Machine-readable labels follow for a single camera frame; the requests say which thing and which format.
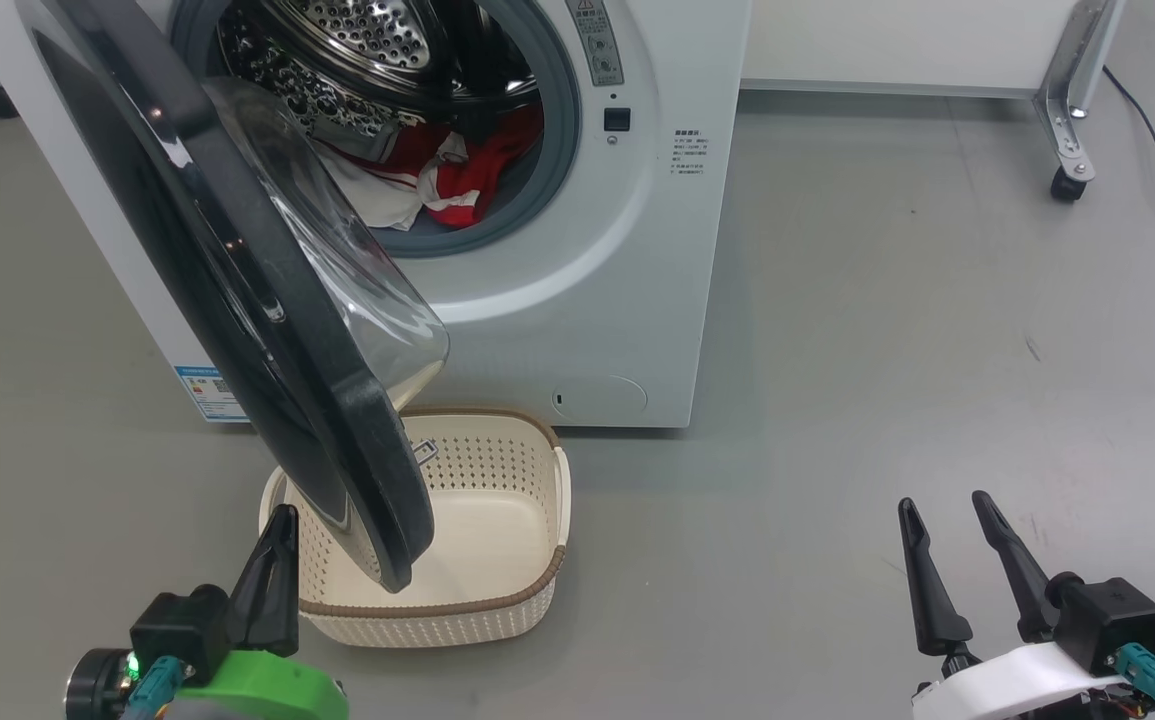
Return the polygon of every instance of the white robot part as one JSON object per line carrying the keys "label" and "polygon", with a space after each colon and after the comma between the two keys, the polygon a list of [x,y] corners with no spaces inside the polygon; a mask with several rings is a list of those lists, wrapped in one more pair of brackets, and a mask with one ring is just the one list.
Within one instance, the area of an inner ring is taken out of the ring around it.
{"label": "white robot part", "polygon": [[924,688],[911,712],[914,720],[1003,720],[1120,683],[1120,675],[1094,678],[1057,643],[1028,644]]}

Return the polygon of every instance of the warning label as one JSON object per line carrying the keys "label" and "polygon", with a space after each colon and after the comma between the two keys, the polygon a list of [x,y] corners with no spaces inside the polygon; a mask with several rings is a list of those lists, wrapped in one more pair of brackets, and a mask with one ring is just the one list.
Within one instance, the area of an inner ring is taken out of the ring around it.
{"label": "warning label", "polygon": [[675,147],[670,150],[670,175],[700,176],[706,172],[706,154],[710,139],[699,129],[675,131]]}
{"label": "warning label", "polygon": [[590,81],[595,87],[621,86],[623,55],[617,50],[612,23],[608,22],[604,0],[568,0],[568,13],[578,23],[578,35],[586,46],[586,61],[590,64]]}
{"label": "warning label", "polygon": [[239,401],[234,400],[234,393],[230,392],[224,379],[216,368],[199,366],[176,366],[181,384],[194,398],[194,404],[199,407],[199,413],[210,423],[247,423],[248,415],[244,414]]}

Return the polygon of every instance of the brown basket rim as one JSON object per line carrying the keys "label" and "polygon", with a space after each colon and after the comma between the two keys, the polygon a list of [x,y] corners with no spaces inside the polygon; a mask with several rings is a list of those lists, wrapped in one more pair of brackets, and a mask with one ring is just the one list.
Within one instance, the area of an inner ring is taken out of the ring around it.
{"label": "brown basket rim", "polygon": [[[546,436],[551,448],[559,447],[559,436],[541,420],[536,420],[527,413],[519,410],[507,410],[504,407],[413,407],[400,414],[401,418],[422,418],[432,415],[502,415],[507,418],[522,420],[532,425]],[[475,613],[492,613],[508,609],[516,604],[532,600],[542,591],[554,581],[559,574],[559,567],[564,564],[564,556],[567,555],[567,545],[556,547],[556,551],[550,556],[550,565],[541,573],[541,578],[532,580],[531,585],[522,591],[507,596],[487,597],[487,600],[475,600],[469,602],[454,602],[449,604],[412,604],[404,607],[356,607],[349,604],[327,604],[326,602],[312,602],[298,597],[298,609],[307,615],[321,616],[321,618],[349,618],[349,619],[418,619],[418,618],[448,618],[453,615],[471,615]]]}

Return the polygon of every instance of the basket handle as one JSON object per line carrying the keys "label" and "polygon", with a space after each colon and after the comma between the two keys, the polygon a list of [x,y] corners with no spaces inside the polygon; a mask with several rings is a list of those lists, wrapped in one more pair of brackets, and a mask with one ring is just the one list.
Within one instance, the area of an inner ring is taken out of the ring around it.
{"label": "basket handle", "polygon": [[556,503],[559,506],[559,544],[568,544],[568,520],[572,505],[572,475],[568,469],[568,455],[564,448],[554,446],[556,452]]}

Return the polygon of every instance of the laundry basket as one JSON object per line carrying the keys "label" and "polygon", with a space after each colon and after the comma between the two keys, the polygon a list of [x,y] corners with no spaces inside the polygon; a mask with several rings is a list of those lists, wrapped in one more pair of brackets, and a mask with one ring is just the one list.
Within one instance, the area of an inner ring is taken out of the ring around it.
{"label": "laundry basket", "polygon": [[416,410],[403,421],[413,445],[437,446],[422,466],[435,541],[403,592],[386,592],[350,561],[282,469],[266,483],[260,529],[277,503],[301,515],[301,615],[335,641],[363,647],[445,647],[528,632],[549,610],[568,543],[571,478],[559,438],[514,413]]}

